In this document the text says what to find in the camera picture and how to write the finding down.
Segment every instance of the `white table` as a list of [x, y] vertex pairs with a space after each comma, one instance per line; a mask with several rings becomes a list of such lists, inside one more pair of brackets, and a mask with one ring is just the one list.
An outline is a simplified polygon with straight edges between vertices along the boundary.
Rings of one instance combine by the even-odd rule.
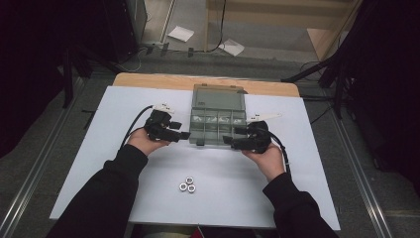
[[[174, 121], [187, 131], [192, 91], [110, 86], [104, 94], [89, 131], [52, 210], [58, 219], [74, 195], [106, 160], [115, 158], [121, 141], [137, 114], [146, 106], [167, 102]], [[321, 215], [340, 230], [318, 149], [301, 98], [245, 95], [247, 113], [279, 112], [267, 120], [280, 138], [290, 160], [293, 181], [309, 191]], [[143, 126], [151, 111], [137, 123]], [[178, 186], [194, 177], [196, 191]], [[187, 141], [172, 143], [150, 155], [139, 177], [139, 190], [130, 222], [272, 228], [273, 208], [263, 195], [266, 180], [257, 166], [229, 147], [198, 148]]]

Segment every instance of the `hex nut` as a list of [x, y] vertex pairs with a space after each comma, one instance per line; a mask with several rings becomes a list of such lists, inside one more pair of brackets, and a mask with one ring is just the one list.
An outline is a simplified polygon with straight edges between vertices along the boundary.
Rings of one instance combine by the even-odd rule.
[[189, 191], [189, 193], [194, 192], [195, 191], [195, 185], [193, 185], [193, 184], [189, 185], [188, 186], [188, 191]]
[[186, 180], [185, 180], [185, 182], [187, 184], [192, 184], [194, 182], [194, 179], [192, 177], [187, 177]]
[[185, 191], [187, 188], [188, 188], [188, 185], [185, 182], [179, 185], [179, 190], [181, 191]]

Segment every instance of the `black stand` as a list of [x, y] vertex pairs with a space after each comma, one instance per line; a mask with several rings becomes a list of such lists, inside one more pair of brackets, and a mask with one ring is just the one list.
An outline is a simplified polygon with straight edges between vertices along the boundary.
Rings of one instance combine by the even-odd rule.
[[72, 66], [76, 68], [78, 74], [82, 77], [90, 77], [92, 68], [86, 58], [93, 59], [115, 74], [122, 72], [119, 68], [106, 61], [90, 49], [82, 45], [71, 46], [64, 49], [63, 53], [63, 71], [64, 71], [64, 104], [63, 108], [67, 108], [73, 99], [73, 79]]
[[352, 29], [331, 57], [292, 77], [283, 79], [282, 82], [296, 82], [305, 76], [327, 67], [318, 83], [321, 87], [325, 88], [331, 86], [337, 79], [333, 108], [337, 116], [341, 119], [340, 108], [343, 99], [344, 84], [347, 78], [350, 77], [349, 64], [352, 62], [353, 55], [358, 51], [358, 46], [360, 46], [362, 44], [361, 42], [364, 40], [364, 24], [369, 20], [370, 13], [376, 5], [377, 1], [364, 1], [362, 3], [360, 12]]

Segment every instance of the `hand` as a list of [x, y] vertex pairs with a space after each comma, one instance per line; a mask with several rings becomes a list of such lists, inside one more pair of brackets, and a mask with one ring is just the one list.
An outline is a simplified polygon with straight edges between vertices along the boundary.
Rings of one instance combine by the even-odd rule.
[[283, 153], [281, 149], [271, 143], [263, 154], [252, 151], [242, 151], [246, 157], [253, 160], [268, 181], [284, 173]]
[[160, 147], [168, 146], [170, 142], [159, 140], [153, 141], [149, 138], [148, 133], [144, 128], [134, 131], [127, 144], [137, 147], [141, 150], [146, 156], [151, 152], [159, 149]]

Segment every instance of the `black jacket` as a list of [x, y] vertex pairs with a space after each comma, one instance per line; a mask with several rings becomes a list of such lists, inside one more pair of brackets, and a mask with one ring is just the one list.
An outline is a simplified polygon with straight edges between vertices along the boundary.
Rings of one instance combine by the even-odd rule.
[[[125, 145], [77, 193], [47, 237], [124, 237], [139, 174], [147, 163], [143, 152]], [[321, 218], [315, 200], [299, 191], [289, 175], [278, 176], [263, 192], [275, 208], [281, 238], [337, 237]]]

